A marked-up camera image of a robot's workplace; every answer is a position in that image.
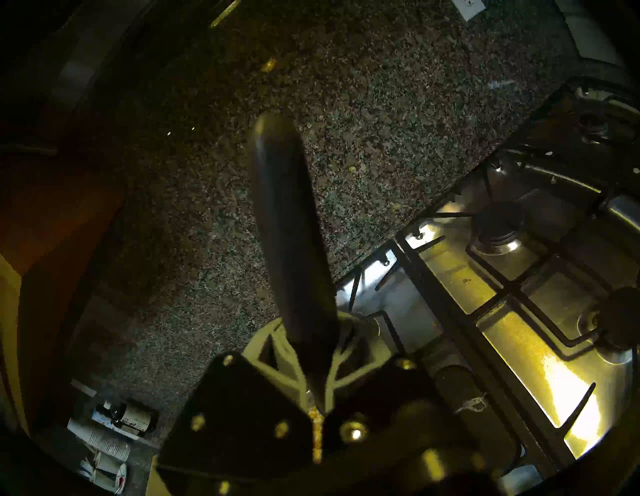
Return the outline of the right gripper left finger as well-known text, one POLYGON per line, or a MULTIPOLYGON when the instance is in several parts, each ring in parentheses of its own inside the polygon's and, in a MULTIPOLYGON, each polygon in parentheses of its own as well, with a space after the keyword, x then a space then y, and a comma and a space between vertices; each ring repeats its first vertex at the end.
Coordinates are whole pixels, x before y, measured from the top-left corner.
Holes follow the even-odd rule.
POLYGON ((320 463, 320 334, 282 320, 217 356, 175 421, 158 471, 293 471, 320 463))

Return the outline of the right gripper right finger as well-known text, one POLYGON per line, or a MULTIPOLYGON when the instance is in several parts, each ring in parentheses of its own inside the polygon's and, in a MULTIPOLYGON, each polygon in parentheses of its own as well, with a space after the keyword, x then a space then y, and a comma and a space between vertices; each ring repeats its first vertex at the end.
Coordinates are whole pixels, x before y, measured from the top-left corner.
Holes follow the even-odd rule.
POLYGON ((374 319, 339 314, 326 382, 325 471, 474 471, 476 443, 428 373, 374 319))

